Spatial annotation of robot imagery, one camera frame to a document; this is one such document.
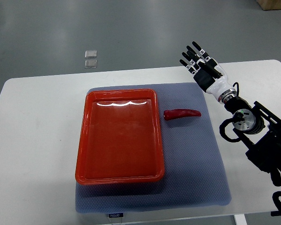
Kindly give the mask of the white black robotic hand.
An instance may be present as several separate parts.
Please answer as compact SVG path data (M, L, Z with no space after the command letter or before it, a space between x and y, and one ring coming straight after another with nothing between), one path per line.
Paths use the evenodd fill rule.
M184 58L179 62L191 73L199 87L221 104L236 97L236 89L229 84L228 76L218 62L195 41L192 45L186 47L187 52L182 53Z

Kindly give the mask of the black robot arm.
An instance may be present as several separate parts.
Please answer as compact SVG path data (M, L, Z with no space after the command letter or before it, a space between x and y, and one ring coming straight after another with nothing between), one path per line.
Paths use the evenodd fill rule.
M247 158L261 171L270 174L273 184L281 186L281 119L254 102L251 107L239 96L239 84L225 97L224 107L232 114L220 126L222 138L230 143L243 142Z

